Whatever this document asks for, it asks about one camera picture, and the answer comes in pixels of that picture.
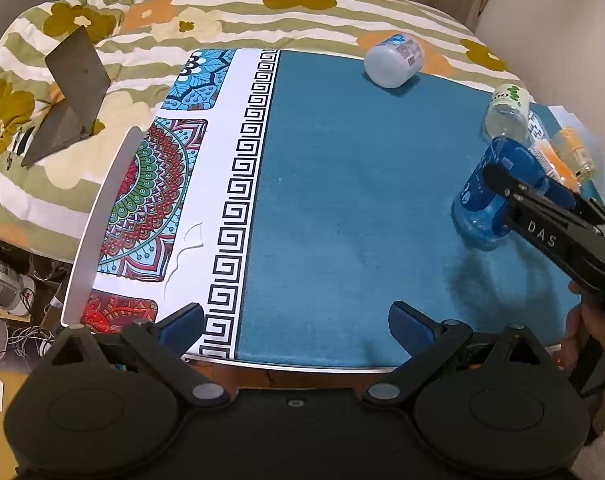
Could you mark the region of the person's right hand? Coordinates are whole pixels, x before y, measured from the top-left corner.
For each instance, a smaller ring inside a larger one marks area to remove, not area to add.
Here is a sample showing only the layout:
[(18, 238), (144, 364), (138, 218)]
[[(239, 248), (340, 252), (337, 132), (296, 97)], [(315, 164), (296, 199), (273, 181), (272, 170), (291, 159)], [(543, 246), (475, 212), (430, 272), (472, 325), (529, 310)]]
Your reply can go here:
[[(601, 302), (585, 292), (575, 281), (568, 285), (569, 290), (580, 297), (579, 304), (567, 314), (565, 336), (557, 356), (558, 365), (565, 370), (574, 370), (580, 356), (586, 356), (586, 348), (581, 347), (581, 337), (585, 334), (593, 337), (602, 347), (605, 356), (605, 312)], [(602, 401), (593, 417), (593, 427), (597, 434), (605, 431), (605, 389)]]

